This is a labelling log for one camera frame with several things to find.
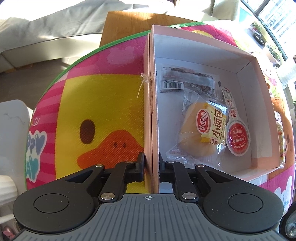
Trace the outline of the beige sofa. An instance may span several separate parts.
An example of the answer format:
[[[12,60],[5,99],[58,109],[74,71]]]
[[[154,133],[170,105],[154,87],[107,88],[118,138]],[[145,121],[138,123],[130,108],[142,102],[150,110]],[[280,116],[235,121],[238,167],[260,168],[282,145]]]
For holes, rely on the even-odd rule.
[[[1,1],[1,72],[33,62],[7,56],[25,46],[101,34],[108,12],[164,14],[173,1]]]

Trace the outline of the dark snack bar clear packet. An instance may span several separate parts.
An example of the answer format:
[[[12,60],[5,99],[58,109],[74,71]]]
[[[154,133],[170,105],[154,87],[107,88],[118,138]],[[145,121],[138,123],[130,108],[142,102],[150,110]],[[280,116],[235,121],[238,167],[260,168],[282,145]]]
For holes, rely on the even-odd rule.
[[[190,89],[214,96],[217,83],[213,76],[182,67],[163,67],[159,80],[159,92],[176,92]]]

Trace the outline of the pink cardboard gift box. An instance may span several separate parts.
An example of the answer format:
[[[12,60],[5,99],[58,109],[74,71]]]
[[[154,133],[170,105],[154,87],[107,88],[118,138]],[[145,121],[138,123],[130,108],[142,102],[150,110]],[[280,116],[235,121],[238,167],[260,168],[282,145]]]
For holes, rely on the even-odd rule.
[[[278,129],[257,59],[221,40],[154,25],[144,50],[149,189],[160,161],[203,164],[245,181],[281,165]]]

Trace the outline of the white round plant pot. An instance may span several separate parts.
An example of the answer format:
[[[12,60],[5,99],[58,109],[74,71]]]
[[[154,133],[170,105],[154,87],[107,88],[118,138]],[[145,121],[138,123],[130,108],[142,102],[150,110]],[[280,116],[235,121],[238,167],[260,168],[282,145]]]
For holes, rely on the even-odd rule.
[[[267,44],[266,47],[268,48],[273,58],[276,61],[280,62],[282,57],[282,52],[278,49],[278,47],[276,45],[269,45],[269,44]]]

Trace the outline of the red spoon-shaped jelly cup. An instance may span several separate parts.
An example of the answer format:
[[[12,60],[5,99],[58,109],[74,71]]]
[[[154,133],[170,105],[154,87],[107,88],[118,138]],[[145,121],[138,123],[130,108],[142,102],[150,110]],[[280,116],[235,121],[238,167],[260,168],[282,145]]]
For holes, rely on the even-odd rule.
[[[247,153],[250,147],[250,133],[247,125],[239,116],[230,90],[227,88],[221,90],[228,108],[229,117],[226,125],[226,144],[234,156],[241,157]]]

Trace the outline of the sesame grain bar packet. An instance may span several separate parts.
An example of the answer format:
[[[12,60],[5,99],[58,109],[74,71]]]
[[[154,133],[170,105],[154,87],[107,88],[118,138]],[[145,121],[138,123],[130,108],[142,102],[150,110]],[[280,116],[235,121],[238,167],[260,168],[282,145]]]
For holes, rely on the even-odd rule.
[[[285,137],[283,131],[283,125],[281,122],[281,117],[278,112],[274,112],[277,132],[278,132],[278,140],[279,140],[279,148],[280,148],[280,168],[283,169],[285,167]]]

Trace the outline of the white side table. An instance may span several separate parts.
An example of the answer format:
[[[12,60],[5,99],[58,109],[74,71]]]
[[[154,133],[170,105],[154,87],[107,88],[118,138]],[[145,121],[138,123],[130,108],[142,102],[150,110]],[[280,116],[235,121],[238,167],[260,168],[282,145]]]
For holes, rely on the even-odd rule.
[[[13,203],[26,191],[25,155],[29,111],[20,100],[1,103],[1,229],[19,232]]]

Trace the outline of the colourful cartoon play mat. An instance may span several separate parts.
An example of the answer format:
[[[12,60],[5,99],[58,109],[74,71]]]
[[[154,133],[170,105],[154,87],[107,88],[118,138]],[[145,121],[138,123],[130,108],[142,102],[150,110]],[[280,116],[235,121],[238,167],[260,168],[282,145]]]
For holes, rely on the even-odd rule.
[[[281,117],[285,137],[285,167],[251,180],[276,194],[285,209],[292,204],[294,139],[290,115],[279,81],[266,57],[254,52],[218,23],[172,26],[212,37],[251,54],[266,81],[274,112]],[[150,31],[102,46],[64,70],[43,94],[33,112],[27,138],[26,180],[32,189],[87,167],[112,168],[134,161],[144,152],[144,50]],[[145,181],[130,184],[129,192],[152,192],[147,166]]]

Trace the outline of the wooden table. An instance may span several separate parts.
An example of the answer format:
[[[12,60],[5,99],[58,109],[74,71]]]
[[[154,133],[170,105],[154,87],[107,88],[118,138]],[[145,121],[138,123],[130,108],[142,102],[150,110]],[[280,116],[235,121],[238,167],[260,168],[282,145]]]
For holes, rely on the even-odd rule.
[[[152,25],[171,26],[191,22],[193,20],[164,14],[110,11],[105,20],[100,46],[150,30]]]

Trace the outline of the small bread yellow label packet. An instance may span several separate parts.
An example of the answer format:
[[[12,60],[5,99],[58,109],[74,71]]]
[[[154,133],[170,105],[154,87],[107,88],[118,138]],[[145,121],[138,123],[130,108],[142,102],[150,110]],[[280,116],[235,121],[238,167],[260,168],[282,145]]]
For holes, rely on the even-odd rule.
[[[167,158],[190,165],[218,165],[226,148],[227,111],[215,95],[184,89],[181,127]]]

